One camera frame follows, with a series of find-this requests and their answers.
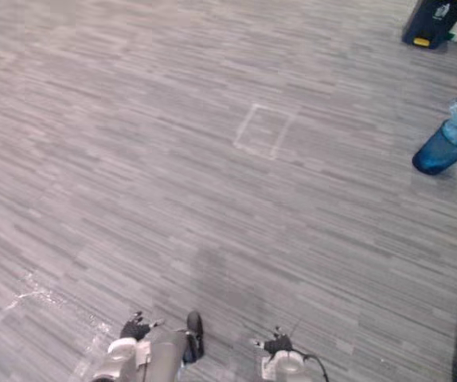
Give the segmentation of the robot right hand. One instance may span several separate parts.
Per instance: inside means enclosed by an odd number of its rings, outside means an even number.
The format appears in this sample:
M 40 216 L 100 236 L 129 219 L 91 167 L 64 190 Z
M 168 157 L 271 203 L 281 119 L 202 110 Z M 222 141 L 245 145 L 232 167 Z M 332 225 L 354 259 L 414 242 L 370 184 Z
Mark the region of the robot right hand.
M 287 334 L 285 334 L 280 326 L 276 326 L 272 330 L 273 338 L 271 340 L 252 340 L 252 345 L 258 349 L 262 349 L 266 353 L 274 356 L 279 351 L 291 352 L 293 350 L 293 345 L 291 339 Z

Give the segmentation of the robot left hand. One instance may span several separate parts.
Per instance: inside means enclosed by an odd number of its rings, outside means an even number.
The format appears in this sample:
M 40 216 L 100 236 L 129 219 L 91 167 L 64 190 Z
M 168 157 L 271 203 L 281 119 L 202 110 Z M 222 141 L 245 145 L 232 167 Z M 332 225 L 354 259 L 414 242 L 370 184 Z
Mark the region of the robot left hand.
M 133 338 L 141 341 L 153 328 L 163 325 L 165 320 L 160 318 L 154 322 L 145 322 L 141 310 L 132 314 L 120 331 L 119 338 Z

